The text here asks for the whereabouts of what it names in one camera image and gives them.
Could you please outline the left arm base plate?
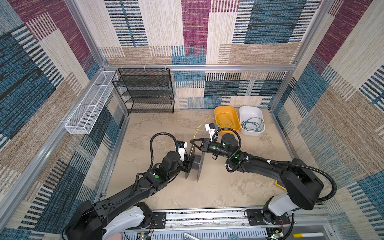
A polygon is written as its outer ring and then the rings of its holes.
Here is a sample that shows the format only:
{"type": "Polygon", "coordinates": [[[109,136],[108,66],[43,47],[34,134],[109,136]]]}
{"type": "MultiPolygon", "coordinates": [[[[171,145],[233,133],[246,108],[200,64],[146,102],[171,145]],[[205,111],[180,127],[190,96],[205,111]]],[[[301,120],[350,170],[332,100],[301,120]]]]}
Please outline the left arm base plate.
{"type": "Polygon", "coordinates": [[[130,228],[130,230],[164,229],[166,220],[166,212],[153,212],[151,215],[145,215],[144,220],[139,226],[130,228]]]}

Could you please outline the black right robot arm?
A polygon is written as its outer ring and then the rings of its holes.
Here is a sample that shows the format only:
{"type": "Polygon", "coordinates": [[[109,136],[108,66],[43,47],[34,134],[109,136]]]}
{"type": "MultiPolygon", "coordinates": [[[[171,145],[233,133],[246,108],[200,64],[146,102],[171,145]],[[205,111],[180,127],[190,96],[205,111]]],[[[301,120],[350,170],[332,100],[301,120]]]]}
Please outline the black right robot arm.
{"type": "Polygon", "coordinates": [[[225,168],[229,173],[253,173],[282,183],[286,193],[271,197],[263,206],[260,215],[266,224],[272,225],[289,211],[310,211],[316,203],[330,200],[336,195],[337,183],[326,172],[306,165],[300,159],[274,161],[241,151],[240,135],[230,130],[217,141],[218,133],[211,139],[192,139],[190,143],[203,153],[226,158],[225,168]]]}

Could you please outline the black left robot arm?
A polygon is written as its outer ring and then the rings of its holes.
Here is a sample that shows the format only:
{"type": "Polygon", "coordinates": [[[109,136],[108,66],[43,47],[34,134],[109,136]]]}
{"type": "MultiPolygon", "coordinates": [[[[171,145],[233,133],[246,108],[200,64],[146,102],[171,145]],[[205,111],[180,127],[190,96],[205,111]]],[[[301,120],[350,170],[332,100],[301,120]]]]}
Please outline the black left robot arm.
{"type": "Polygon", "coordinates": [[[136,175],[133,185],[94,204],[81,203],[63,228],[62,238],[106,240],[129,228],[150,226],[152,210],[143,200],[165,188],[180,172],[190,170],[178,150],[168,152],[161,163],[151,162],[146,172],[136,175]]]}

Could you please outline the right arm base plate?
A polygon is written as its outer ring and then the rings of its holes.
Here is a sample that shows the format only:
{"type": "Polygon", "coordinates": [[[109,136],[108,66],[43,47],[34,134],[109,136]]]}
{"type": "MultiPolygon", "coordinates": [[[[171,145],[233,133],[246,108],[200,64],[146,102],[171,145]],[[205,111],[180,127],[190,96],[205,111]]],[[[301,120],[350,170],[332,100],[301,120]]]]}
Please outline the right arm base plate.
{"type": "Polygon", "coordinates": [[[291,219],[288,213],[280,217],[265,217],[262,214],[262,209],[246,209],[245,217],[248,219],[250,226],[264,226],[264,225],[290,225],[291,219]]]}

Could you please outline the dark grey cable spool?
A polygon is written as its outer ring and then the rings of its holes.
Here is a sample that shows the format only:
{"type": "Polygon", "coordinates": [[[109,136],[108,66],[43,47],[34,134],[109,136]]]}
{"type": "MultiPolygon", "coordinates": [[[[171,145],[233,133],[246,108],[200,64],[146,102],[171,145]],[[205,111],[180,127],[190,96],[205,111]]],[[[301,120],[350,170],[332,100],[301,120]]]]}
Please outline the dark grey cable spool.
{"type": "Polygon", "coordinates": [[[193,154],[189,156],[189,171],[185,172],[185,179],[189,177],[191,171],[197,171],[196,182],[199,182],[203,169],[204,157],[205,153],[201,153],[200,155],[193,154]]]}

